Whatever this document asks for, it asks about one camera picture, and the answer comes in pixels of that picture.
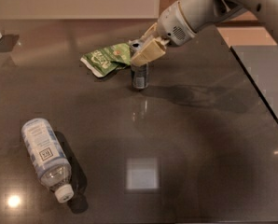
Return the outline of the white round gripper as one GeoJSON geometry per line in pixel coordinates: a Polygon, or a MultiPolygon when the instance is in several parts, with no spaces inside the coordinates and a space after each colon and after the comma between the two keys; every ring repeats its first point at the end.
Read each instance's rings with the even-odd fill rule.
{"type": "Polygon", "coordinates": [[[172,46],[180,47],[195,36],[196,33],[188,25],[180,2],[176,1],[161,13],[158,23],[153,23],[145,31],[140,37],[142,41],[134,40],[130,43],[133,51],[131,64],[140,67],[153,62],[166,53],[169,40],[172,46]]]}

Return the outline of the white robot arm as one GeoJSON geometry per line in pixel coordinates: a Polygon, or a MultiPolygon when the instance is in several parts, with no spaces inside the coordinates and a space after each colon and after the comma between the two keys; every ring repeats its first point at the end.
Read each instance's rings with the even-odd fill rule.
{"type": "Polygon", "coordinates": [[[166,8],[140,38],[131,63],[137,67],[153,62],[169,46],[180,47],[208,25],[250,11],[278,44],[278,0],[177,0],[166,8]]]}

